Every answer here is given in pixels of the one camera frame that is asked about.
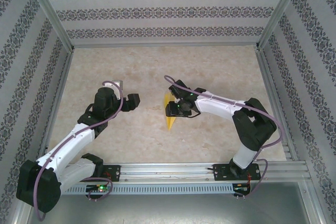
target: beige floor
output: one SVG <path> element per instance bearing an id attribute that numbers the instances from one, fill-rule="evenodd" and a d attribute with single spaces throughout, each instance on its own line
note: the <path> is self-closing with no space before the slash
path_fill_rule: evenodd
<path id="1" fill-rule="evenodd" d="M 203 113 L 178 118 L 167 130 L 163 97 L 170 85 L 165 74 L 226 98 L 257 98 L 271 112 L 252 46 L 76 49 L 49 149 L 71 131 L 102 81 L 120 79 L 124 94 L 140 94 L 139 107 L 110 121 L 77 158 L 90 152 L 108 163 L 229 161 L 240 146 L 232 122 Z M 270 140 L 277 137 L 275 133 Z M 281 144 L 260 157 L 286 160 Z"/>

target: white robotic arm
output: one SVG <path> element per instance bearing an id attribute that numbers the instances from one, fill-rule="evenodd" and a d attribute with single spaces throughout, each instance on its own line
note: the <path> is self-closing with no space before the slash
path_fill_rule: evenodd
<path id="1" fill-rule="evenodd" d="M 175 84 L 188 89 L 181 80 L 176 81 Z M 227 103 L 214 99 L 215 97 L 221 97 L 201 88 L 195 90 L 200 95 L 182 90 L 174 85 L 170 86 L 169 90 L 175 96 L 176 101 L 170 102 L 167 105 L 166 116 L 193 118 L 195 116 L 191 116 L 192 111 L 198 113 L 197 115 L 207 112 L 228 119 L 235 124 L 242 144 L 230 161 L 230 171 L 237 178 L 246 171 L 262 145 L 277 128 L 275 123 L 269 118 L 235 105 L 236 103 L 246 104 L 247 106 L 266 112 L 265 108 L 255 98 L 251 98 L 248 101 L 236 101 L 224 98 L 224 100 L 231 102 Z"/>
<path id="2" fill-rule="evenodd" d="M 114 81 L 122 90 L 122 81 Z M 129 94 L 128 99 L 121 97 L 119 89 L 108 82 L 98 89 L 94 103 L 78 119 L 72 131 L 51 151 L 37 161 L 27 160 L 20 168 L 16 197 L 29 205 L 34 205 L 34 184 L 38 182 L 38 209 L 49 212 L 59 197 L 72 185 L 88 177 L 102 177 L 103 160 L 92 154 L 69 166 L 73 158 L 91 143 L 107 126 L 108 120 L 117 111 L 128 112 L 138 107 L 138 94 Z"/>
<path id="3" fill-rule="evenodd" d="M 58 144 L 43 157 L 40 157 L 36 162 L 44 164 L 51 154 L 71 135 L 86 128 L 87 125 L 83 123 L 76 124 L 72 131 Z M 75 183 L 91 177 L 95 171 L 96 165 L 85 158 L 81 158 L 73 165 L 69 165 L 71 160 L 89 143 L 95 139 L 95 131 L 88 129 L 81 134 L 74 137 L 71 141 L 66 143 L 57 154 L 51 158 L 46 169 L 52 168 L 56 174 L 57 180 L 61 183 L 61 194 L 69 189 Z"/>
<path id="4" fill-rule="evenodd" d="M 209 91 L 205 91 L 202 94 L 206 94 L 211 97 L 219 97 L 217 95 L 210 93 Z M 225 99 L 230 100 L 234 103 L 240 103 L 240 104 L 245 103 L 245 101 L 236 101 L 228 98 Z M 239 106 L 235 106 L 214 99 L 209 99 L 208 97 L 203 97 L 201 95 L 197 97 L 195 105 L 199 110 L 199 112 L 201 113 L 207 112 L 210 114 L 218 115 L 232 122 L 234 113 L 241 109 L 241 107 Z M 233 157 L 233 162 L 237 164 L 241 169 L 246 169 L 247 166 L 253 161 L 253 158 L 256 155 L 256 153 L 257 153 L 256 151 L 252 151 L 249 148 L 247 148 L 244 144 L 241 144 L 238 152 Z"/>

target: yellow object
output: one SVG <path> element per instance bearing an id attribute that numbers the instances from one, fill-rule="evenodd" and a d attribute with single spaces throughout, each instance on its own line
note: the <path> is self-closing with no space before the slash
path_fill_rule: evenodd
<path id="1" fill-rule="evenodd" d="M 164 114 L 166 115 L 166 106 L 169 102 L 173 102 L 175 101 L 175 97 L 171 94 L 171 92 L 167 92 L 166 94 L 164 94 L 164 103 L 163 103 L 163 108 L 164 108 Z M 168 130 L 171 129 L 171 127 L 173 126 L 173 123 L 175 121 L 175 117 L 169 117 L 166 116 L 166 123 L 167 123 L 167 128 Z"/>

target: purple cable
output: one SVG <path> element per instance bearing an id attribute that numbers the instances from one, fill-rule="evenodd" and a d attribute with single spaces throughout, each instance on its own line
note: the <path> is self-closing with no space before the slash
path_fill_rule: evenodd
<path id="1" fill-rule="evenodd" d="M 102 121 L 102 122 L 100 122 L 100 123 L 96 123 L 96 124 L 93 124 L 93 125 L 91 125 L 91 126 L 85 127 L 84 129 L 82 129 L 82 130 L 76 132 L 74 135 L 69 136 L 69 137 L 68 137 L 62 144 L 59 145 L 59 147 L 57 147 L 57 149 L 56 149 L 56 150 L 50 155 L 50 157 L 46 160 L 46 162 L 45 162 L 44 165 L 42 166 L 41 170 L 39 171 L 39 173 L 38 173 L 38 175 L 37 175 L 37 177 L 36 177 L 36 180 L 35 180 L 35 184 L 34 184 L 34 193 L 33 193 L 34 210 L 35 210 L 37 219 L 38 219 L 39 221 L 43 221 L 44 218 L 46 217 L 46 214 L 43 214 L 43 216 L 41 217 L 41 216 L 40 216 L 40 213 L 39 213 L 39 211 L 38 211 L 37 188 L 38 188 L 38 183 L 39 183 L 39 181 L 40 181 L 40 179 L 41 179 L 41 175 L 42 175 L 43 171 L 46 169 L 48 163 L 50 163 L 50 162 L 52 161 L 52 158 L 56 155 L 56 153 L 57 153 L 57 152 L 58 152 L 64 145 L 66 145 L 71 139 L 73 139 L 74 137 L 76 137 L 78 134 L 80 134 L 80 133 L 82 133 L 82 132 L 84 132 L 84 131 L 87 131 L 87 130 L 89 130 L 89 129 L 91 129 L 91 128 L 97 127 L 97 126 L 99 126 L 99 125 L 101 125 L 101 124 L 107 123 L 107 122 L 110 121 L 111 119 L 115 118 L 115 117 L 117 116 L 117 114 L 121 111 L 121 108 L 122 108 L 122 105 L 123 105 L 123 102 L 124 102 L 124 100 L 123 100 L 123 94 L 122 94 L 122 90 L 121 90 L 121 88 L 120 88 L 117 84 L 115 84 L 114 82 L 112 82 L 112 81 L 104 81 L 104 82 L 102 83 L 102 85 L 104 85 L 105 83 L 110 83 L 110 84 L 116 86 L 117 89 L 119 90 L 119 93 L 120 93 L 120 105 L 119 105 L 119 108 L 117 109 L 117 111 L 116 111 L 113 115 L 111 115 L 111 116 L 110 116 L 109 118 L 107 118 L 106 120 L 104 120 L 104 121 Z M 111 191 L 112 191 L 112 189 L 111 189 L 107 194 L 103 195 L 101 198 L 104 198 L 104 196 L 106 197 L 106 195 L 108 195 Z"/>
<path id="2" fill-rule="evenodd" d="M 106 186 L 110 183 L 110 184 L 111 184 L 111 188 L 109 189 L 109 191 L 108 191 L 106 194 L 104 194 L 103 196 L 101 196 L 101 197 L 98 198 L 98 199 L 92 199 L 90 196 L 91 196 L 91 193 L 92 193 L 93 190 L 89 191 L 89 195 L 88 195 L 89 200 L 94 200 L 95 202 L 97 202 L 97 201 L 99 201 L 99 200 L 104 199 L 105 197 L 107 197 L 107 196 L 112 192 L 112 189 L 113 189 L 113 183 L 112 183 L 112 181 L 111 181 L 110 179 L 108 179 L 108 178 L 95 178 L 95 177 L 89 177 L 89 178 L 85 178 L 85 179 L 83 179 L 82 181 L 90 181 L 90 180 L 104 180 L 104 181 L 107 181 Z"/>
<path id="3" fill-rule="evenodd" d="M 170 84 L 172 84 L 172 85 L 174 85 L 174 86 L 176 86 L 176 87 L 178 87 L 178 88 L 180 88 L 180 89 L 183 89 L 183 90 L 185 90 L 185 91 L 188 91 L 188 92 L 190 92 L 190 93 L 194 93 L 194 94 L 200 95 L 200 96 L 202 96 L 202 97 L 207 97 L 207 98 L 214 99 L 214 100 L 221 101 L 221 102 L 226 102 L 226 103 L 231 104 L 231 105 L 234 105 L 234 106 L 238 106 L 238 107 L 246 108 L 246 109 L 249 109 L 249 110 L 253 110 L 253 111 L 255 111 L 255 112 L 258 112 L 258 113 L 261 114 L 261 115 L 264 115 L 264 116 L 270 118 L 273 122 L 275 122 L 275 124 L 276 124 L 276 125 L 279 127 L 279 129 L 280 129 L 280 136 L 279 136 L 279 139 L 277 139 L 276 141 L 274 141 L 274 142 L 272 142 L 272 143 L 270 143 L 270 144 L 266 144 L 266 145 L 262 146 L 262 147 L 260 148 L 260 150 L 257 152 L 257 154 L 254 156 L 253 160 L 255 160 L 255 159 L 257 158 L 257 156 L 259 155 L 259 153 L 260 153 L 263 149 L 265 149 L 265 148 L 267 148 L 267 147 L 271 147 L 271 146 L 273 146 L 273 145 L 276 145 L 277 143 L 280 143 L 280 142 L 282 141 L 282 138 L 284 137 L 284 132 L 285 132 L 284 127 L 282 127 L 282 125 L 280 124 L 280 122 L 279 122 L 278 120 L 276 120 L 273 116 L 269 115 L 268 113 L 266 113 L 266 112 L 264 112 L 264 111 L 262 111 L 262 110 L 259 110 L 259 109 L 256 109 L 256 108 L 247 106 L 247 105 L 245 105 L 245 104 L 235 103 L 235 102 L 226 100 L 226 99 L 224 99 L 224 98 L 220 98 L 220 97 L 216 97 L 216 96 L 211 96 L 211 95 L 207 95 L 207 94 L 199 93 L 199 92 L 196 92 L 196 91 L 194 91 L 194 90 L 191 90 L 191 89 L 182 87 L 182 86 L 176 84 L 176 83 L 175 83 L 175 80 L 174 80 L 172 77 L 167 76 L 167 75 L 164 76 L 164 79 L 165 79 L 167 82 L 169 82 Z"/>

